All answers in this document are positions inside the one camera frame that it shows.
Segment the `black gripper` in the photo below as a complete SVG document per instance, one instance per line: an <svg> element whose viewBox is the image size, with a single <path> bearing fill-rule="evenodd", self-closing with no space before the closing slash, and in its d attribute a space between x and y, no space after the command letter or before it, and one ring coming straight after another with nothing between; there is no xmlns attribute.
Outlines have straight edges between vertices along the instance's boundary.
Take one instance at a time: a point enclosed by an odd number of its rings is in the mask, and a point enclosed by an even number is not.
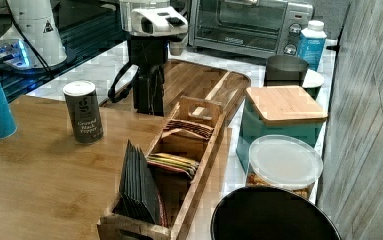
<svg viewBox="0 0 383 240"><path fill-rule="evenodd" d="M130 62L137 66L133 78L133 102L138 113L164 115L164 66L168 59L168 41L163 37L128 39Z"/></svg>

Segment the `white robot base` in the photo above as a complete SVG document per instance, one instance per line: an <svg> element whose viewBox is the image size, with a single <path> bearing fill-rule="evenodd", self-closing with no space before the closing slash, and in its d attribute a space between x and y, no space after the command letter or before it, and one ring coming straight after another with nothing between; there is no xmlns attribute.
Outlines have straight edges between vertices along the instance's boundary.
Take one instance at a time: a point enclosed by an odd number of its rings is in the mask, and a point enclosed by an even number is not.
<svg viewBox="0 0 383 240"><path fill-rule="evenodd" d="M7 61L18 70L55 67L67 59L50 0L6 0L12 26L0 38L13 44L15 57Z"/></svg>

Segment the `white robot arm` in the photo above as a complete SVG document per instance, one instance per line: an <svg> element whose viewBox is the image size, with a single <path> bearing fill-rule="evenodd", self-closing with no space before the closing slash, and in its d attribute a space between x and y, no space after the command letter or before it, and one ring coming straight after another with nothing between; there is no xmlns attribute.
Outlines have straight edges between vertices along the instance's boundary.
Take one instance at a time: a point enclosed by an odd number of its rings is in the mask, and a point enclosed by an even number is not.
<svg viewBox="0 0 383 240"><path fill-rule="evenodd" d="M188 21L170 0L119 0L122 29L128 33L129 62L138 67L132 81L134 108L164 115L164 65L180 56L188 41Z"/></svg>

